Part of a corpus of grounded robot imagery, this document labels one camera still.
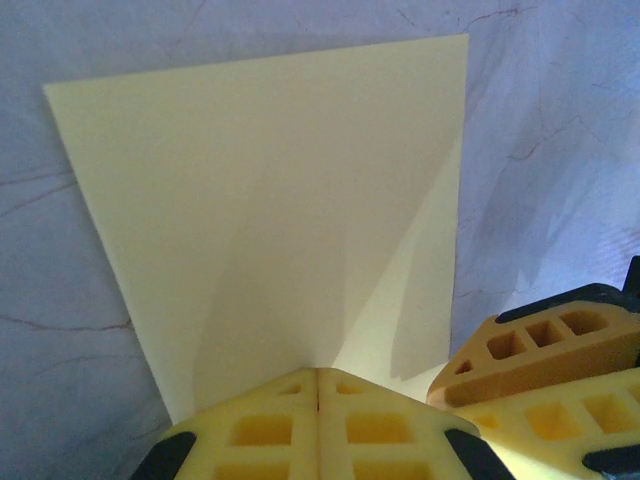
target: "rectangular hole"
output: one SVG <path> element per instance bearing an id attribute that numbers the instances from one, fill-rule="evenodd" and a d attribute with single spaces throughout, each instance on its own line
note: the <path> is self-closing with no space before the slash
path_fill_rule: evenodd
<path id="1" fill-rule="evenodd" d="M 615 395 L 585 398 L 582 403 L 604 433 L 627 432 L 638 422 Z"/>
<path id="2" fill-rule="evenodd" d="M 527 332 L 540 348 L 564 340 L 562 333 L 549 321 L 529 325 Z"/>
<path id="3" fill-rule="evenodd" d="M 482 425 L 483 427 L 487 428 L 500 428 L 498 419 L 491 413 L 485 413 L 484 415 L 478 415 L 477 417 L 474 417 L 473 423 Z"/>
<path id="4" fill-rule="evenodd" d="M 433 480 L 429 467 L 418 462 L 355 460 L 355 480 Z"/>
<path id="5" fill-rule="evenodd" d="M 395 413 L 352 413 L 347 417 L 349 443 L 409 443 L 413 435 L 405 417 Z"/>
<path id="6" fill-rule="evenodd" d="M 287 415 L 253 415 L 234 427 L 231 445 L 291 445 L 293 420 Z"/>
<path id="7" fill-rule="evenodd" d="M 496 360 L 513 357 L 527 350 L 516 332 L 509 332 L 490 339 L 487 342 L 487 348 Z"/>
<path id="8" fill-rule="evenodd" d="M 219 465 L 215 480 L 287 480 L 289 465 L 275 463 L 269 465 Z"/>
<path id="9" fill-rule="evenodd" d="M 467 373 L 473 370 L 473 365 L 469 360 L 465 360 L 460 364 L 458 369 L 456 370 L 456 375 L 460 375 L 462 373 Z"/>
<path id="10" fill-rule="evenodd" d="M 562 440 L 582 434 L 578 423 L 559 402 L 538 405 L 525 411 L 533 431 L 544 440 Z"/>
<path id="11" fill-rule="evenodd" d="M 578 336 L 597 332 L 608 326 L 607 320 L 602 315 L 588 310 L 565 313 L 560 315 L 560 320 Z"/>

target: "white marble surface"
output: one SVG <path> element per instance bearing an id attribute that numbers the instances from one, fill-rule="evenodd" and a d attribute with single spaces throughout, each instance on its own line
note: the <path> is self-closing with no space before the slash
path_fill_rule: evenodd
<path id="1" fill-rule="evenodd" d="M 636 0 L 0 2 L 0 478 L 126 478 L 168 425 L 42 83 L 458 32 L 454 348 L 640 252 Z"/>

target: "paper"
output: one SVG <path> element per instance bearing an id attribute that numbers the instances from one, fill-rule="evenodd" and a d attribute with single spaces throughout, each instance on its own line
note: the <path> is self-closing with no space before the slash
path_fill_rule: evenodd
<path id="1" fill-rule="evenodd" d="M 174 421 L 301 366 L 446 360 L 467 37 L 49 85 Z"/>

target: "black plastic edge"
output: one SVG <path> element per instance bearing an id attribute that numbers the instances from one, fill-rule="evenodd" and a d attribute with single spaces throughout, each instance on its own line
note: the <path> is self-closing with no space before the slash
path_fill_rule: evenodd
<path id="1" fill-rule="evenodd" d="M 192 432 L 181 432 L 156 443 L 129 480 L 173 480 L 196 443 Z"/>
<path id="2" fill-rule="evenodd" d="M 457 428 L 444 434 L 473 480 L 515 480 L 484 440 Z"/>
<path id="3" fill-rule="evenodd" d="M 627 271 L 622 291 L 627 295 L 640 298 L 640 256 L 633 257 Z"/>
<path id="4" fill-rule="evenodd" d="M 628 295 L 621 292 L 617 288 L 602 283 L 592 283 L 584 287 L 570 290 L 560 295 L 545 298 L 537 302 L 514 308 L 507 312 L 501 313 L 496 318 L 496 323 L 508 323 L 519 318 L 533 315 L 534 313 L 548 310 L 549 308 L 564 305 L 575 301 L 587 301 L 593 303 L 606 303 L 622 307 L 632 313 L 640 313 L 640 298 L 635 295 Z"/>
<path id="5" fill-rule="evenodd" d="M 640 443 L 587 453 L 582 464 L 612 480 L 640 480 Z"/>

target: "yellow plastic part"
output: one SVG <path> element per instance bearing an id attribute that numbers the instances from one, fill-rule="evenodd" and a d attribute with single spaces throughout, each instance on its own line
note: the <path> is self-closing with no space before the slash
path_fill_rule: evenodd
<path id="1" fill-rule="evenodd" d="M 320 369 L 320 478 L 470 479 L 444 435 L 472 424 L 336 369 Z"/>
<path id="2" fill-rule="evenodd" d="M 317 479 L 316 377 L 298 370 L 168 430 L 197 436 L 175 480 Z"/>
<path id="3" fill-rule="evenodd" d="M 582 465 L 584 455 L 640 443 L 640 369 L 549 386 L 453 413 L 475 423 L 492 444 L 571 478 L 600 479 Z"/>
<path id="4" fill-rule="evenodd" d="M 197 439 L 176 480 L 471 477 L 444 432 L 470 422 L 336 369 L 303 369 L 166 432 Z"/>
<path id="5" fill-rule="evenodd" d="M 440 372 L 427 403 L 442 410 L 634 366 L 640 315 L 576 301 L 512 322 L 487 319 Z"/>

